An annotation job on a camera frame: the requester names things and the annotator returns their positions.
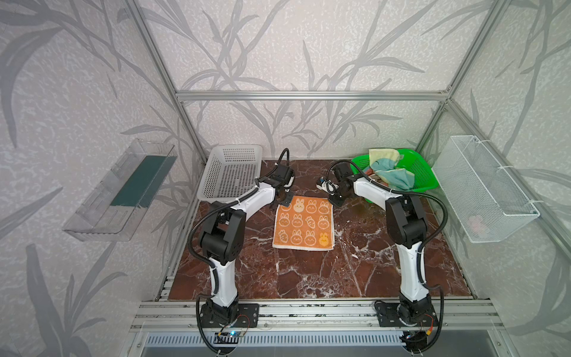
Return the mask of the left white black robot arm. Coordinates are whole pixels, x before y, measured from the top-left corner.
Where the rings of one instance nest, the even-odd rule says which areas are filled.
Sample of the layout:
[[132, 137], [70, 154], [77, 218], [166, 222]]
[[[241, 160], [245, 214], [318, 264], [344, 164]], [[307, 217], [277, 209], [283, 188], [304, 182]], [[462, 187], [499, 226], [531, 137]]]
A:
[[228, 202], [214, 202], [203, 220], [199, 246], [211, 273], [211, 295], [197, 303], [197, 322], [201, 327], [225, 327], [240, 313], [236, 287], [236, 260], [245, 242], [246, 223], [257, 211], [270, 204], [288, 205], [294, 170], [276, 164], [265, 176], [254, 180], [254, 187]]

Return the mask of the orange bunny pattern towel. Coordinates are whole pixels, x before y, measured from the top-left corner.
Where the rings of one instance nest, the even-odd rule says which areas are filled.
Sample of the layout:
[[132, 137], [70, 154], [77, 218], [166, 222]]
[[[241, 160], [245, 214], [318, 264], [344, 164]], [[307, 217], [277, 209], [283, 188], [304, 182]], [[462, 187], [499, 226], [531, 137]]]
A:
[[332, 204], [325, 198], [294, 196], [289, 206], [278, 206], [274, 248], [331, 251], [335, 247]]

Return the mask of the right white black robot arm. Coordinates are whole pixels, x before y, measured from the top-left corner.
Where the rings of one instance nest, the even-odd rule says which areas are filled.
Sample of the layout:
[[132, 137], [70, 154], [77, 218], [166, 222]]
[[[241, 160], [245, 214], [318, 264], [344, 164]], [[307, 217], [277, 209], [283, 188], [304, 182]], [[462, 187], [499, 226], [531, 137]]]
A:
[[400, 324], [415, 327], [426, 317], [434, 317], [431, 292], [438, 291], [444, 298], [441, 286], [430, 286], [425, 276], [425, 247], [430, 239], [428, 219], [420, 197], [421, 193], [391, 189], [365, 175], [348, 160], [334, 162], [319, 183], [329, 195], [329, 201], [340, 207], [346, 199], [362, 197], [385, 211], [386, 229], [399, 253], [401, 283], [399, 303], [395, 308], [377, 303], [380, 316], [394, 314]]

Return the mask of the blue yellow towel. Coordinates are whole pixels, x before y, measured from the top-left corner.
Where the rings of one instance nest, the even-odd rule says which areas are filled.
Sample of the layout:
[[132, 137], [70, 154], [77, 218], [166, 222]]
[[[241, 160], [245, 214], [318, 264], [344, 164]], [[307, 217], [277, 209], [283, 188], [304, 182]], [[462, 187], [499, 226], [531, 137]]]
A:
[[395, 149], [370, 149], [369, 150], [370, 169], [383, 182], [392, 189], [412, 190], [415, 184], [415, 175], [404, 169], [397, 167], [401, 160], [401, 154]]

